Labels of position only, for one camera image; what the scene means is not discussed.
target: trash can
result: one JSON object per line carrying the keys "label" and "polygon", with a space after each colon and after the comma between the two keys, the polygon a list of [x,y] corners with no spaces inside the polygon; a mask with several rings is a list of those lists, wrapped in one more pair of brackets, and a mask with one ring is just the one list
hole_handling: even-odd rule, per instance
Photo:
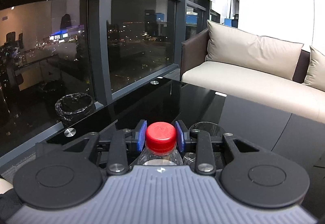
{"label": "trash can", "polygon": [[68,94],[55,103],[55,110],[62,123],[69,127],[95,112],[95,102],[85,93]]}

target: glass tabletop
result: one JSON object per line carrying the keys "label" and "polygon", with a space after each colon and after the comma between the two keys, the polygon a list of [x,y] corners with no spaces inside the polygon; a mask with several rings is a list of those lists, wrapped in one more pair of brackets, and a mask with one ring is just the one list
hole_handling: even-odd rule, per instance
{"label": "glass tabletop", "polygon": [[[74,136],[66,137],[62,131],[48,143],[65,144],[88,132],[100,132],[109,125],[117,130],[134,129],[140,119],[147,120],[148,124],[181,119],[187,128],[198,122],[219,124],[227,132],[243,134],[255,143],[259,133],[264,133],[266,139],[257,143],[272,149],[289,117],[287,112],[218,91],[157,78],[76,123]],[[255,130],[247,119],[259,124]]]}
{"label": "glass tabletop", "polygon": [[173,123],[182,120],[187,128],[198,122],[218,124],[223,132],[272,150],[312,167],[324,150],[324,124],[268,107],[253,101],[226,95],[195,85],[156,78],[115,102],[77,122],[74,135],[63,129],[48,143],[65,144],[86,133],[134,129],[141,119],[147,124],[157,121]]}

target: water bottle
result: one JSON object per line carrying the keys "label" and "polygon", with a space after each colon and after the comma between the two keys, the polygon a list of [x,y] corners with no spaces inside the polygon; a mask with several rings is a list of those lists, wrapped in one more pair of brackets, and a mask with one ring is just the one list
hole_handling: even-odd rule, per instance
{"label": "water bottle", "polygon": [[146,131],[145,148],[138,158],[138,165],[176,166],[183,160],[176,149],[176,129],[167,122],[152,123]]}

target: black pants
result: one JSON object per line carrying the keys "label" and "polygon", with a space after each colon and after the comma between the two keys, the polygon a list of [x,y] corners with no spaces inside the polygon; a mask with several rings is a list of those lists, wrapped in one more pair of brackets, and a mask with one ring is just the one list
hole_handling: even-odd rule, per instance
{"label": "black pants", "polygon": [[4,224],[8,218],[15,214],[22,207],[22,202],[12,188],[0,194],[0,224]]}

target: logo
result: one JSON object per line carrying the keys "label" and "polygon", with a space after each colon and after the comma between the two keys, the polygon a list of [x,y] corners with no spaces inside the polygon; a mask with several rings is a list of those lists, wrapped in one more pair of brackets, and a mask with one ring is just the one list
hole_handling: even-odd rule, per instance
{"label": "logo", "polygon": [[159,173],[163,173],[163,172],[165,172],[165,171],[166,171],[166,169],[163,168],[163,167],[159,167],[159,168],[157,169],[157,172],[159,172]]}

